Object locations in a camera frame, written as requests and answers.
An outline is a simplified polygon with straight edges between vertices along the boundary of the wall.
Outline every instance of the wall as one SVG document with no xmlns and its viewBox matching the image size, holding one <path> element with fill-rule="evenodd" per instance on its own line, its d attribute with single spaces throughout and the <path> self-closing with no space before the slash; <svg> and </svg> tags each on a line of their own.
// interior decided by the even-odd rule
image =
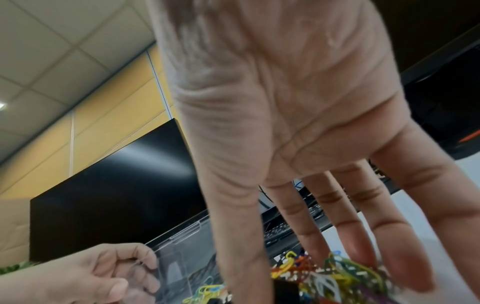
<svg viewBox="0 0 480 304">
<path fill-rule="evenodd" d="M 165 123 L 171 113 L 176 117 L 153 46 L 0 167 L 0 266 L 28 260 L 29 199 Z"/>
</svg>

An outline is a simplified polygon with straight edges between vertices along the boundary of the palm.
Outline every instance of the palm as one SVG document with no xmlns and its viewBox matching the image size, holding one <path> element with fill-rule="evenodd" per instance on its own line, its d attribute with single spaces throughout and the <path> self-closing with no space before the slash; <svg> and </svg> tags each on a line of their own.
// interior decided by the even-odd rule
<svg viewBox="0 0 480 304">
<path fill-rule="evenodd" d="M 367 233 L 339 183 L 362 209 L 397 281 L 431 288 L 420 242 L 361 160 L 371 157 L 431 221 L 451 216 L 446 199 L 462 196 L 445 176 L 468 184 L 470 193 L 478 191 L 410 120 L 390 42 L 373 5 L 367 0 L 210 1 L 195 11 L 174 3 L 158 0 L 152 16 L 158 17 L 156 34 L 209 206 L 219 263 L 238 302 L 269 300 L 262 291 L 268 265 L 259 184 L 314 258 L 328 252 L 291 184 L 294 178 L 302 178 L 317 198 L 353 259 L 375 265 Z M 442 208 L 435 205 L 439 200 L 445 202 Z M 478 212 L 473 201 L 457 205 L 457 212 Z M 434 229 L 444 233 L 439 236 L 457 266 L 480 290 L 460 258 L 458 242 L 444 230 L 452 223 Z M 464 229 L 480 230 L 480 225 Z"/>
</svg>

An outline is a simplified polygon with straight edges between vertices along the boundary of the transparent container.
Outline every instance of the transparent container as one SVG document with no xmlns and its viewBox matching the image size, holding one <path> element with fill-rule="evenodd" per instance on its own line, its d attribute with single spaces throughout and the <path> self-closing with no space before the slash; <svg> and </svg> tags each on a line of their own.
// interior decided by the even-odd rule
<svg viewBox="0 0 480 304">
<path fill-rule="evenodd" d="M 123 303 L 207 304 L 210 297 L 226 292 L 207 216 L 159 244 L 154 242 L 147 245 L 157 256 L 158 269 L 134 265 L 126 275 L 129 291 Z"/>
</svg>

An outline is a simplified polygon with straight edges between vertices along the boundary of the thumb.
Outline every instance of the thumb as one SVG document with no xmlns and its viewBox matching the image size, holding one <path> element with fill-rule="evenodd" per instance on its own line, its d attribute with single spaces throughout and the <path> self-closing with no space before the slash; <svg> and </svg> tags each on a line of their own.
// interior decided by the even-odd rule
<svg viewBox="0 0 480 304">
<path fill-rule="evenodd" d="M 129 283 L 124 278 L 89 277 L 78 288 L 80 298 L 96 303 L 112 303 L 123 299 L 127 294 Z"/>
</svg>

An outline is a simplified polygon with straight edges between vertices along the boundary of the fingernail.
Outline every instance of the fingernail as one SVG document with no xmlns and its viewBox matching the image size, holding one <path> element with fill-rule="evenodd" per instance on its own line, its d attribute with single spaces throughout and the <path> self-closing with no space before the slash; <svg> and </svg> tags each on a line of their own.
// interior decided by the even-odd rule
<svg viewBox="0 0 480 304">
<path fill-rule="evenodd" d="M 110 289 L 110 293 L 108 294 L 109 299 L 112 299 L 113 301 L 121 300 L 127 293 L 128 287 L 129 283 L 127 280 L 122 279 Z"/>
</svg>

